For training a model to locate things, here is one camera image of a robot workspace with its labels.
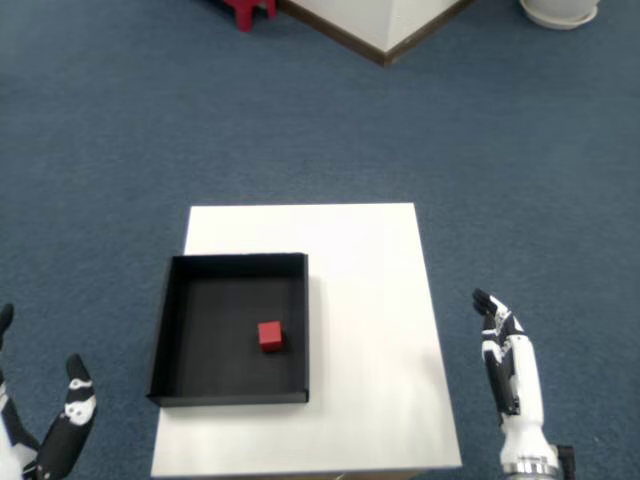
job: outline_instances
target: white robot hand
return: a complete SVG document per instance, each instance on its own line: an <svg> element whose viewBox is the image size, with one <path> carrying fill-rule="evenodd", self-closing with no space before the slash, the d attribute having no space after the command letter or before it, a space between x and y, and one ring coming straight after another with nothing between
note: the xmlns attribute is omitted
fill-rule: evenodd
<svg viewBox="0 0 640 480"><path fill-rule="evenodd" d="M544 412L533 345L506 305L479 289L473 300L484 316L482 358L505 434L502 468L511 480L561 478L558 449L542 433Z"/></svg>
<svg viewBox="0 0 640 480"><path fill-rule="evenodd" d="M13 307L0 311L0 350L13 321ZM93 381L79 355L67 360L69 386L64 409L42 444L25 429L0 369L0 480L60 480L73 469L96 415Z"/></svg>

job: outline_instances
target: blue carpet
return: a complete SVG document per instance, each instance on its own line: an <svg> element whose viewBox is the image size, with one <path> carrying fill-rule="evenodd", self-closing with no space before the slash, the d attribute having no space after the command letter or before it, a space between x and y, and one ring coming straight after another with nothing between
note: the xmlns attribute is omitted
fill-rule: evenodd
<svg viewBox="0 0 640 480"><path fill-rule="evenodd" d="M67 354L97 381L73 478L146 478L166 260L193 204L415 202L464 468L499 478L474 287L520 314L551 441L640 476L640 4L572 33L477 1L383 70L205 0L0 3L3 369L41 438Z"/></svg>

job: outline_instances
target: black tray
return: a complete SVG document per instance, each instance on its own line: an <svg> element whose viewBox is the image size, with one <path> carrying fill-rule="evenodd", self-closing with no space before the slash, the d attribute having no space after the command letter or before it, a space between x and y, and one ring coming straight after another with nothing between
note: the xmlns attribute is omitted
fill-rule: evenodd
<svg viewBox="0 0 640 480"><path fill-rule="evenodd" d="M161 406L309 400L307 256L173 257L147 397ZM263 353L258 323L282 323Z"/></svg>

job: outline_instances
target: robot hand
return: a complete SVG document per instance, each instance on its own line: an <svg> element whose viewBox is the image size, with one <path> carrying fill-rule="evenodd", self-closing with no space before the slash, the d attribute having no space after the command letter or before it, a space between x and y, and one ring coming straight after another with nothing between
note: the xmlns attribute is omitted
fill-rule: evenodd
<svg viewBox="0 0 640 480"><path fill-rule="evenodd" d="M564 465L567 455L573 459L573 449L552 447L542 433L542 394L529 337L511 310L495 297L476 289L473 300L484 316L482 357L505 434L502 468L513 480L559 478L558 454Z"/></svg>
<svg viewBox="0 0 640 480"><path fill-rule="evenodd" d="M6 305L0 313L0 350L12 320L13 307ZM22 425L0 370L0 479L60 480L73 469L93 425L96 397L79 355L67 360L67 374L70 383L64 410L39 445Z"/></svg>

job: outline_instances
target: white tabletop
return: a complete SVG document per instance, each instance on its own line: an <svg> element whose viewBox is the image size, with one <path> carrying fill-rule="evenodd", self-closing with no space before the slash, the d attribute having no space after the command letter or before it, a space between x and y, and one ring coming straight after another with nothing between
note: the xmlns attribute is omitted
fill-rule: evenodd
<svg viewBox="0 0 640 480"><path fill-rule="evenodd" d="M153 476L460 465L413 204L193 207L185 254L304 252L310 401L163 408Z"/></svg>

